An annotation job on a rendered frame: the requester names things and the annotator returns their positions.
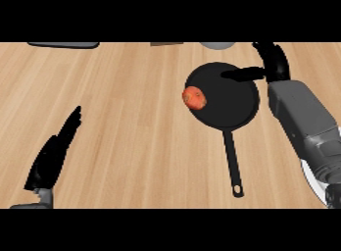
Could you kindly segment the black frying pan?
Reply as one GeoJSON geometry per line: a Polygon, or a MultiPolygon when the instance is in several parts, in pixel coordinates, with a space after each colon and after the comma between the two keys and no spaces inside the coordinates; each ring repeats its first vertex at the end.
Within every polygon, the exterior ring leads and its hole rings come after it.
{"type": "Polygon", "coordinates": [[[233,131],[252,120],[258,110],[258,91],[254,84],[263,79],[263,70],[258,67],[239,69],[227,63],[207,63],[190,73],[184,86],[198,87],[207,104],[192,115],[198,121],[223,132],[232,192],[242,198],[242,184],[239,178],[239,161],[233,140],[233,131]]]}

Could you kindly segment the dark grey flat appliance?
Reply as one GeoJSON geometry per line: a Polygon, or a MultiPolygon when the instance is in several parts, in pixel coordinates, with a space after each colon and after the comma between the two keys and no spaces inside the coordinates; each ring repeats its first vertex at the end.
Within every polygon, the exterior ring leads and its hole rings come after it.
{"type": "Polygon", "coordinates": [[[31,46],[69,48],[69,49],[94,49],[99,47],[99,42],[28,42],[31,46]]]}

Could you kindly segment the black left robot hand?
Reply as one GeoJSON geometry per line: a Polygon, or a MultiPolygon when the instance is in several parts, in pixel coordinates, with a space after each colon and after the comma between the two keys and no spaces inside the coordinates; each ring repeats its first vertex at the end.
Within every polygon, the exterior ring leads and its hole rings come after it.
{"type": "Polygon", "coordinates": [[[34,191],[37,188],[50,189],[54,186],[80,125],[81,107],[77,107],[59,133],[50,136],[40,149],[25,183],[25,190],[34,191]]]}

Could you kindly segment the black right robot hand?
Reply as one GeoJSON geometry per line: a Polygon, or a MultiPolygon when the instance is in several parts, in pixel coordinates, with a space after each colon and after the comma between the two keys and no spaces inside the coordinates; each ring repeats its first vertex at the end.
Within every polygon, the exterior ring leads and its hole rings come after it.
{"type": "Polygon", "coordinates": [[[273,42],[252,42],[263,61],[263,67],[248,67],[221,72],[221,77],[238,82],[266,79],[267,82],[289,80],[289,63],[279,45],[273,42]]]}

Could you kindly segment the grey round bowl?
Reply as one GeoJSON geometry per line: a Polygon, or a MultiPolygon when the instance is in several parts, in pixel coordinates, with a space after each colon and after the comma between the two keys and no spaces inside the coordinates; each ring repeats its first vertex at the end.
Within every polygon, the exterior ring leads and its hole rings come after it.
{"type": "Polygon", "coordinates": [[[199,43],[205,48],[213,50],[226,50],[236,44],[235,42],[199,42],[199,43]]]}

